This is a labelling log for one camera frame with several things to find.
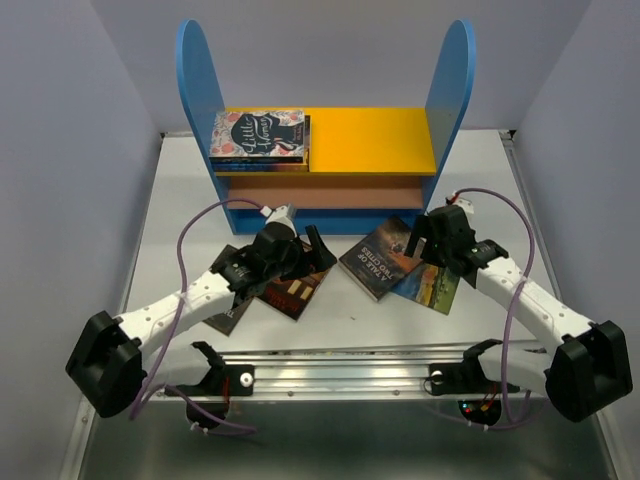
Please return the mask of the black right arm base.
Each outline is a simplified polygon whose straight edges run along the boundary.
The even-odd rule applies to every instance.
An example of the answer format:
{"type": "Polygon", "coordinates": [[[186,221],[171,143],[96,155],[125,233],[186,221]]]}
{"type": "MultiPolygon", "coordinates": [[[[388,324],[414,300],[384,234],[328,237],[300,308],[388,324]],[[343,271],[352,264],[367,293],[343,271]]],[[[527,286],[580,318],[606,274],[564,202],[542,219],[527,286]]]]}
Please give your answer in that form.
{"type": "Polygon", "coordinates": [[[495,428],[502,416],[501,380],[485,375],[480,357],[497,353],[501,360],[501,345],[500,340],[485,340],[466,349],[458,362],[431,364],[423,389],[433,396],[454,395],[464,420],[472,426],[495,428]]]}

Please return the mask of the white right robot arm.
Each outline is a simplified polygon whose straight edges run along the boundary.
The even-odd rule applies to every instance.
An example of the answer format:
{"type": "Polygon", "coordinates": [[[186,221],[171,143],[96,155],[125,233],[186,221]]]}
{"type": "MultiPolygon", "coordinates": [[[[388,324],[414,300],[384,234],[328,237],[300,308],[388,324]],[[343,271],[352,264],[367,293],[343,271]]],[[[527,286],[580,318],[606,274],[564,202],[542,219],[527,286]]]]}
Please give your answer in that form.
{"type": "Polygon", "coordinates": [[[432,395],[484,394],[505,381],[507,391],[544,395],[564,418],[580,422],[632,392],[623,330],[575,312],[530,280],[495,241],[477,240],[466,208],[447,205],[418,215],[405,253],[449,269],[502,306],[540,344],[537,350],[502,354],[506,341],[480,342],[458,363],[431,366],[432,395]]]}

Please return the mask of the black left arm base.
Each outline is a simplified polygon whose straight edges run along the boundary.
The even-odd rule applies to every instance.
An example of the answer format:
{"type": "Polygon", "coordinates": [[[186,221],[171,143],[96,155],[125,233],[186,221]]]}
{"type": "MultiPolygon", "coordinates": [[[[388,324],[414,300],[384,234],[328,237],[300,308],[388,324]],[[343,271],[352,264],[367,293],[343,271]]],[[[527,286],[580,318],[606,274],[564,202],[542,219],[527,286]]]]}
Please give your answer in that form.
{"type": "Polygon", "coordinates": [[[255,434],[255,427],[227,419],[233,397],[253,394],[255,367],[228,364],[204,341],[193,342],[186,352],[191,355],[187,362],[170,361],[169,382],[163,393],[186,403],[185,414],[191,430],[216,436],[255,434]]]}

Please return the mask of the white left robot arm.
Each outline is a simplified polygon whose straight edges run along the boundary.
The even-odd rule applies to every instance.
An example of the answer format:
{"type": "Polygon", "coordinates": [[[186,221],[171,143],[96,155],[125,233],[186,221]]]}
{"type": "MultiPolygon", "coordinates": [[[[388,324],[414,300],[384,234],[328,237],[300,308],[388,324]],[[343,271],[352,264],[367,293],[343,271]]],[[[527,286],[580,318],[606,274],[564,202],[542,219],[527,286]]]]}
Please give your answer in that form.
{"type": "Polygon", "coordinates": [[[269,223],[253,242],[226,246],[198,278],[183,279],[174,293],[135,311],[105,311],[85,323],[65,371],[102,418],[137,404],[159,372],[170,342],[198,323],[261,295],[275,281],[326,272],[337,262],[315,226],[302,240],[294,230],[269,223]]]}

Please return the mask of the Tale of Two Cities book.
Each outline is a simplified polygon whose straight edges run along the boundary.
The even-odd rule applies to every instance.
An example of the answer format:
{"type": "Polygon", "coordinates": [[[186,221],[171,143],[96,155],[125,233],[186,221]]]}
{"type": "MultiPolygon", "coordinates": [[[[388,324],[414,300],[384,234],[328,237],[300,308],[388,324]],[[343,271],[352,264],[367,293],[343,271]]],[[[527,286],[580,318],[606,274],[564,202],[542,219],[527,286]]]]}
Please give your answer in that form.
{"type": "Polygon", "coordinates": [[[405,254],[411,228],[398,216],[391,216],[347,250],[340,267],[374,301],[379,301],[421,262],[419,252],[405,254]]]}

